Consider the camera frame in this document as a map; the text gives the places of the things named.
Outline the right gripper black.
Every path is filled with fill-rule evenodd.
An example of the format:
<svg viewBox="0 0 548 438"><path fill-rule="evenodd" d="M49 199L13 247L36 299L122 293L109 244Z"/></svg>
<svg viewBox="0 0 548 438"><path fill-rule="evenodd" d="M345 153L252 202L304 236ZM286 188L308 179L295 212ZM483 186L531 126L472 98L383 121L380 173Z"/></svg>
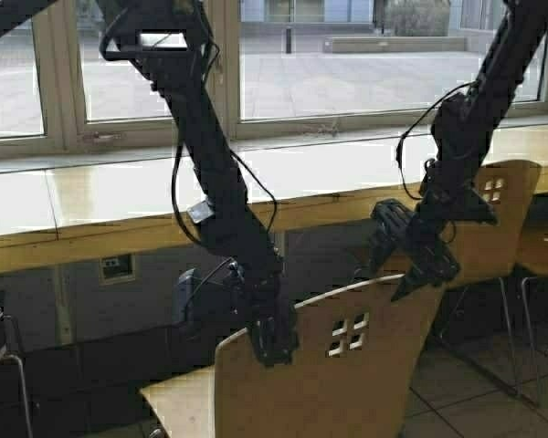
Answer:
<svg viewBox="0 0 548 438"><path fill-rule="evenodd" d="M459 273L458 261L440 237L441 222L428 221L396 199L379 202L370 218L375 229L368 241L369 274L376 276L397 249L410 259L411 266L392 295L392 302L426 285L446 283Z"/></svg>

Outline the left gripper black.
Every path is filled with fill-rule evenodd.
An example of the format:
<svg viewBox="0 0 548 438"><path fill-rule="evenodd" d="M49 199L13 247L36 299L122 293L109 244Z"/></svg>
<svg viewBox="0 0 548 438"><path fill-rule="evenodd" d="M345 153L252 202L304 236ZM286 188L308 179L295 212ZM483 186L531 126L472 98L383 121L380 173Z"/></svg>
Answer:
<svg viewBox="0 0 548 438"><path fill-rule="evenodd" d="M236 311L243 321L256 359L262 365L290 365L300 345L296 309L282 290L280 272L256 276L234 271Z"/></svg>

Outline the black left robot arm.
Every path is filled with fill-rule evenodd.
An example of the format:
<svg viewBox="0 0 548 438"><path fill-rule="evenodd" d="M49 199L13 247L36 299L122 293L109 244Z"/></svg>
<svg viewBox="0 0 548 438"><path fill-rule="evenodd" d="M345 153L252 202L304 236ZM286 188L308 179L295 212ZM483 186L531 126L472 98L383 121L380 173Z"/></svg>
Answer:
<svg viewBox="0 0 548 438"><path fill-rule="evenodd" d="M101 56L130 63L165 102L177 127L177 157L188 155L202 202L174 218L187 237L225 258L235 309L256 359L289 364L299 346L294 306L280 290L283 259L252 211L239 163L206 79L220 48L200 1L101 1Z"/></svg>

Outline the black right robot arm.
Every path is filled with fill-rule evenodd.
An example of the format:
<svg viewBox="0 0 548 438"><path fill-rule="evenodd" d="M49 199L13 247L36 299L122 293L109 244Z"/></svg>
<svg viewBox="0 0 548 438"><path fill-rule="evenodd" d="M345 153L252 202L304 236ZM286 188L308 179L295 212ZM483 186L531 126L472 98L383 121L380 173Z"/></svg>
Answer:
<svg viewBox="0 0 548 438"><path fill-rule="evenodd" d="M476 78L465 92L442 100L431 124L437 156L425 163L425 176L414 208L391 198L375 205L370 217L370 267L377 271L397 249L411 266L401 277L392 301L424 286L453 280L460 264L441 237L448 224L496 224L493 208L475 187L493 133L513 103L527 67L548 33L548 1L508 1L499 28Z"/></svg>

